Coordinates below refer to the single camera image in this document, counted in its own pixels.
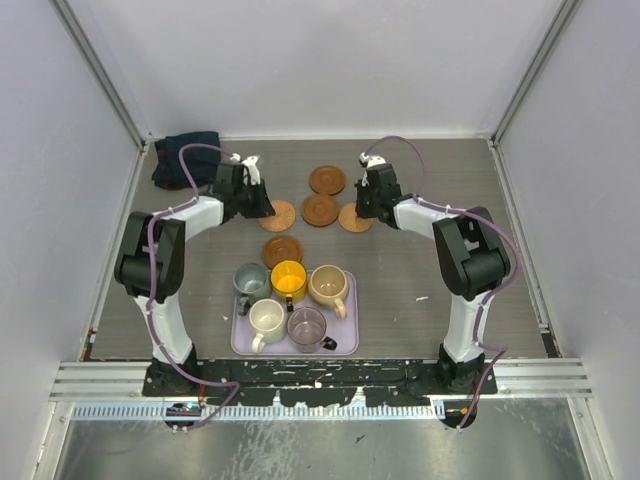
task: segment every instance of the clear glass mug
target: clear glass mug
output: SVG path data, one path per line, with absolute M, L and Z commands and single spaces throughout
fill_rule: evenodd
M 320 348 L 338 348 L 338 343 L 326 336 L 327 320 L 315 308 L 299 308 L 289 315 L 287 333 L 301 353 L 314 353 Z

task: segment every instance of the black mounting plate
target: black mounting plate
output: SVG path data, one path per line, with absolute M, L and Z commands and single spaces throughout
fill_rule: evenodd
M 429 405 L 429 395 L 460 394 L 441 385 L 435 360 L 211 360 L 198 362 L 202 378 L 221 382 L 235 380 L 240 393 L 231 405 L 272 405 L 276 392 L 280 403 L 308 407 L 335 403 L 347 405 L 359 387 L 368 407 L 380 405 Z M 495 376 L 491 374 L 482 387 L 483 394 L 497 393 Z M 142 394 L 145 397 L 207 397 L 212 405 L 219 405 L 229 388 L 193 385 L 189 391 L 176 391 L 172 382 L 159 382 L 157 375 L 145 378 Z

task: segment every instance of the work surface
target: work surface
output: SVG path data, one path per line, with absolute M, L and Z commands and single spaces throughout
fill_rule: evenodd
M 469 208 L 485 206 L 494 221 L 509 228 L 493 159 L 483 140 L 416 142 L 428 162 L 423 195 L 434 202 Z M 347 176 L 347 188 L 336 196 L 340 205 L 355 201 L 353 184 L 362 177 L 358 155 L 367 140 L 234 141 L 224 146 L 243 157 L 260 154 L 271 200 L 287 200 L 298 210 L 313 192 L 309 174 L 320 165 L 336 165 Z M 420 162 L 405 145 L 389 142 L 376 153 L 391 163 L 403 192 L 415 192 Z M 156 188 L 151 173 L 157 164 L 152 147 L 142 167 L 133 210 L 153 212 L 191 198 L 189 191 Z M 313 269 L 335 264 L 358 282 L 360 346 L 353 356 L 366 358 L 436 358 L 447 333 L 451 296 L 446 289 L 432 241 L 379 222 L 368 232 L 345 231 L 336 221 L 326 228 L 307 225 L 298 214 L 283 234 L 304 247 L 304 265 Z M 187 244 L 180 304 L 187 332 L 200 358 L 237 357 L 230 346 L 235 270 L 261 262 L 264 243 L 273 237 L 257 220 L 236 217 L 203 232 Z M 485 341 L 508 345 L 507 356 L 545 357 L 524 277 L 492 303 Z M 105 301 L 92 358 L 147 359 L 151 341 L 142 314 L 122 285 L 113 279 Z

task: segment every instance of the round wooden coaster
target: round wooden coaster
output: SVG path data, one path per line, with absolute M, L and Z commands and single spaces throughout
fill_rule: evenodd
M 325 195 L 336 195 L 340 193 L 347 184 L 347 177 L 344 172 L 333 165 L 325 165 L 316 168 L 311 172 L 309 185 L 311 190 Z
M 373 218 L 360 218 L 356 215 L 355 203 L 348 203 L 342 207 L 338 221 L 342 228 L 353 233 L 366 232 L 373 225 Z
M 311 195 L 302 203 L 302 218 L 314 227 L 331 225 L 336 221 L 339 213 L 338 201 L 322 193 Z
M 300 242 L 289 235 L 273 237 L 262 248 L 262 260 L 267 268 L 273 269 L 285 260 L 302 261 L 304 250 Z
M 283 232 L 296 220 L 296 209 L 289 202 L 274 200 L 271 202 L 276 214 L 273 217 L 261 218 L 260 225 L 270 232 Z

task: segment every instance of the purple tray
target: purple tray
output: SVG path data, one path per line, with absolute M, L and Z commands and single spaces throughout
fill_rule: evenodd
M 350 273 L 345 271 L 347 275 L 347 281 L 349 282 L 349 295 L 344 301 L 345 307 L 347 307 L 347 318 L 340 320 L 336 317 L 333 309 L 321 307 L 313 301 L 310 295 L 307 294 L 305 299 L 294 305 L 295 309 L 301 307 L 313 307 L 318 309 L 327 319 L 327 335 L 338 342 L 338 348 L 334 351 L 320 348 L 314 353 L 300 353 L 289 336 L 284 337 L 282 340 L 276 343 L 268 343 L 265 345 L 262 353 L 253 353 L 251 351 L 251 342 L 255 334 L 251 330 L 249 325 L 249 315 L 244 317 L 238 315 L 238 301 L 236 300 L 233 307 L 233 324 L 231 325 L 231 348 L 239 355 L 251 355 L 251 356 L 318 356 L 318 357 L 335 357 L 351 355 L 358 348 L 358 291 L 356 289 L 356 279 Z M 271 298 L 277 300 L 274 293 Z

